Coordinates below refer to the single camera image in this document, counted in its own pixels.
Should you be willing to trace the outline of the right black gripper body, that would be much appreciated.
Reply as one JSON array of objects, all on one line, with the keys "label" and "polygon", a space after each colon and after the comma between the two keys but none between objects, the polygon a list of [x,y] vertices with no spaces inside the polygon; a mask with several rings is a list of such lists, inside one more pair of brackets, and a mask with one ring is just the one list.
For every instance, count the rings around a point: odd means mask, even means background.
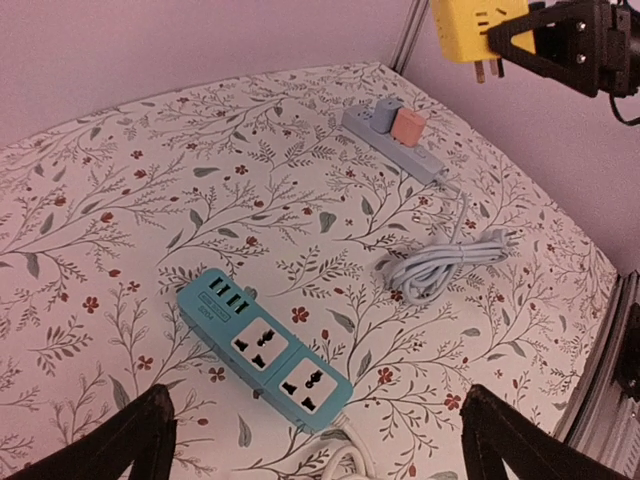
[{"label": "right black gripper body", "polygon": [[600,89],[624,98],[639,91],[639,11],[629,1],[610,1],[603,15],[603,65]]}]

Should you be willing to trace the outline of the grey-blue power strip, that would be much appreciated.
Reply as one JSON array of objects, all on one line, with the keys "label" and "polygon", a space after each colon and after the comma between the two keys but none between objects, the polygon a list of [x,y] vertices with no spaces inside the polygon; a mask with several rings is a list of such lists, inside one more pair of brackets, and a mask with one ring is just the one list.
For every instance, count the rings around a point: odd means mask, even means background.
[{"label": "grey-blue power strip", "polygon": [[373,110],[361,105],[347,108],[342,126],[373,147],[397,167],[424,185],[443,180],[449,169],[421,145],[407,147],[393,139],[390,133],[378,133],[371,126]]}]

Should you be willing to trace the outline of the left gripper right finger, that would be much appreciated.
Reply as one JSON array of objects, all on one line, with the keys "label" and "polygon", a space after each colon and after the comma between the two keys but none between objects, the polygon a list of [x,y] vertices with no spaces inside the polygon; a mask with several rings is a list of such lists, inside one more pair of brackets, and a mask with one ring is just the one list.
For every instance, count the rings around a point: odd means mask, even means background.
[{"label": "left gripper right finger", "polygon": [[624,479],[626,476],[536,427],[512,405],[474,384],[460,409],[469,479]]}]

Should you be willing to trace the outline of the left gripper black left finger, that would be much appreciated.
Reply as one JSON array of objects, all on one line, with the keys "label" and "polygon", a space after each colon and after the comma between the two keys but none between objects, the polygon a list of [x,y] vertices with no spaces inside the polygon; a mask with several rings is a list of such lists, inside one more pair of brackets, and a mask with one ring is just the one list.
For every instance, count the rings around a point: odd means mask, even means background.
[{"label": "left gripper black left finger", "polygon": [[12,479],[170,477],[176,418],[167,386],[156,384],[93,432],[12,474]]}]

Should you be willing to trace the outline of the yellow cube socket adapter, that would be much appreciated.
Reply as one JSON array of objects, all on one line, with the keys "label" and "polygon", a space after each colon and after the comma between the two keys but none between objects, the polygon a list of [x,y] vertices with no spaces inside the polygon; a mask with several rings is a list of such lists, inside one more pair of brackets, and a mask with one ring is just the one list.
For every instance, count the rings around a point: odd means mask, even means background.
[{"label": "yellow cube socket adapter", "polygon": [[432,2],[433,18],[443,57],[457,64],[472,64],[476,81],[486,80],[484,64],[493,76],[503,78],[502,58],[492,52],[488,31],[529,13],[526,0],[438,0]]}]

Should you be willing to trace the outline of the pink plug adapter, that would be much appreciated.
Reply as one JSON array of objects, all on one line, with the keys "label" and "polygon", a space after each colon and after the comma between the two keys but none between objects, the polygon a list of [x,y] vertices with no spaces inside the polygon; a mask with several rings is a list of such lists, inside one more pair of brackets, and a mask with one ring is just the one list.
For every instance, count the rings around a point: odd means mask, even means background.
[{"label": "pink plug adapter", "polygon": [[397,111],[390,135],[402,145],[413,148],[418,144],[425,126],[426,119],[423,116],[402,107]]}]

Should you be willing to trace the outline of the light blue plug adapter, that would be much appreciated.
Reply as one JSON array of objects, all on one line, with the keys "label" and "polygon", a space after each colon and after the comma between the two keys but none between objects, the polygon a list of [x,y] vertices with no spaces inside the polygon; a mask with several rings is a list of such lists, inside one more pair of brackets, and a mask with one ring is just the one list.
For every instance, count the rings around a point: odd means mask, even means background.
[{"label": "light blue plug adapter", "polygon": [[380,99],[370,121],[371,128],[379,134],[389,133],[402,106],[403,103],[396,98]]}]

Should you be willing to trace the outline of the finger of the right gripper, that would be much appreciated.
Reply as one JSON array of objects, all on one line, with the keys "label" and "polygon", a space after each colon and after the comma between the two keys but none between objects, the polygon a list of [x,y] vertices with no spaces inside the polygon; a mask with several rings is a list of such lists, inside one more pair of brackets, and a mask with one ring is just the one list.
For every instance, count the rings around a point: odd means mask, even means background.
[{"label": "finger of the right gripper", "polygon": [[611,91],[606,36],[612,26],[608,1],[558,1],[490,28],[487,38],[501,58],[594,98]]}]

